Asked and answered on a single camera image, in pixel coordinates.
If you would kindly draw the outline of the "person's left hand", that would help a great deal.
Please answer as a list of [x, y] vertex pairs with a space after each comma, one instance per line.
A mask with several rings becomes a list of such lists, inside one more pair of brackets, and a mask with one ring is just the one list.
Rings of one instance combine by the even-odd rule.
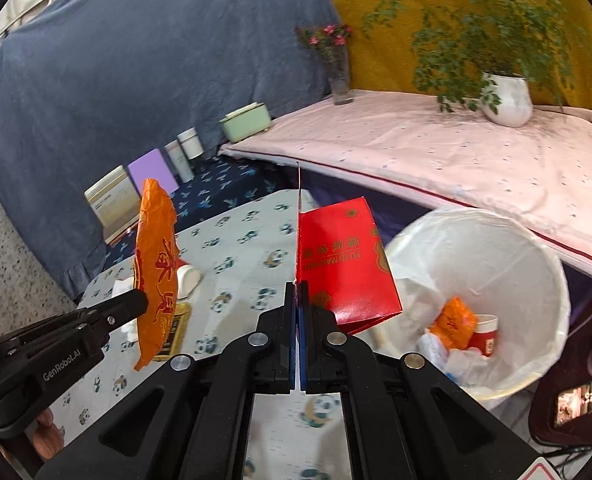
[[31, 443], [42, 460], [52, 460], [65, 447], [64, 437], [54, 424], [53, 412], [47, 408], [36, 418], [36, 423]]

